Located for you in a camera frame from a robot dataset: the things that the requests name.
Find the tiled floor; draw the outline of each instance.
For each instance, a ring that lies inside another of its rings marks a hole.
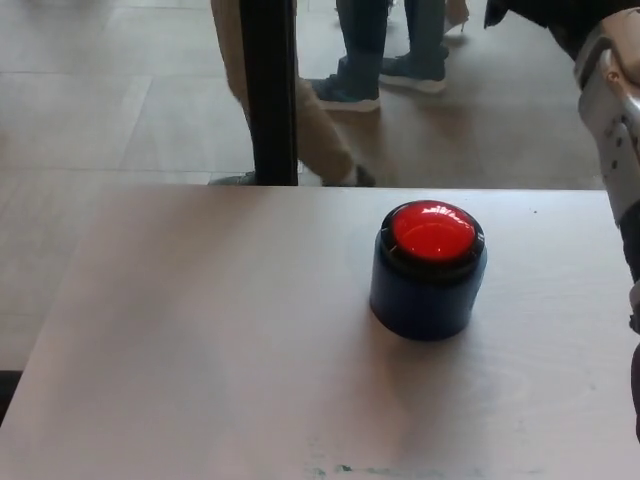
[[[379,115],[335,116],[344,137],[388,186],[598,188],[568,59],[515,17],[484,31],[471,3],[464,36],[447,40],[446,95],[385,91]],[[327,75],[343,51],[335,0],[299,5],[301,73]],[[26,363],[105,185],[251,167],[208,8],[0,0],[0,369]],[[405,48],[396,8],[388,51]]]

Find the person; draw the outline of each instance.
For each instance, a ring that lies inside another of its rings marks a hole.
[[[398,4],[398,0],[388,0],[389,15],[391,10]],[[462,25],[462,31],[464,32],[464,25],[469,21],[469,7],[467,7],[466,0],[447,0],[445,2],[445,18],[444,18],[444,32],[450,32],[459,25]]]
[[[371,112],[380,108],[378,82],[437,94],[445,88],[443,0],[406,0],[409,53],[383,58],[388,0],[338,0],[347,50],[336,74],[311,80],[326,110]]]
[[[640,7],[640,0],[488,0],[485,27],[497,25],[512,11],[549,30],[575,60],[598,22],[635,7]]]
[[[239,0],[211,0],[218,44],[224,62],[227,83],[240,102],[245,117],[250,115],[245,75]],[[306,83],[297,79],[296,114],[300,161],[318,175],[325,186],[372,187],[374,177],[357,165],[340,139],[331,119]],[[254,172],[211,182],[215,185],[255,185]]]

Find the trousers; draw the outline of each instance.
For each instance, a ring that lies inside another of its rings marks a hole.
[[[337,6],[347,50],[338,63],[338,76],[376,96],[387,36],[388,0],[337,0]],[[418,76],[444,78],[444,0],[405,0],[405,12],[412,71]]]
[[[229,89],[248,118],[251,112],[244,68],[240,1],[211,0],[211,10]],[[296,79],[296,115],[300,161],[327,183],[343,181],[354,168],[351,152],[339,137],[331,118],[320,107],[311,86],[299,77]]]

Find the sneaker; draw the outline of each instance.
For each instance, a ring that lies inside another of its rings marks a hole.
[[[375,95],[358,92],[341,82],[338,75],[331,75],[322,80],[309,80],[309,83],[324,110],[368,113],[380,108],[380,96],[377,91]]]
[[[329,182],[322,182],[323,187],[365,187],[371,188],[376,186],[376,179],[369,171],[361,165],[356,166],[356,184],[355,185],[344,185],[344,184],[334,184]]]
[[[256,172],[245,173],[244,175],[236,175],[235,177],[219,178],[211,180],[209,185],[257,185]]]
[[[441,93],[447,87],[444,75],[442,78],[420,78],[412,75],[407,55],[396,58],[385,58],[382,61],[380,83],[395,87],[411,88],[412,90],[430,95]]]

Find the button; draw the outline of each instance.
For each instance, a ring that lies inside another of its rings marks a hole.
[[[473,221],[462,210],[443,202],[414,202],[391,219],[398,247],[423,260],[443,262],[464,255],[473,245]]]

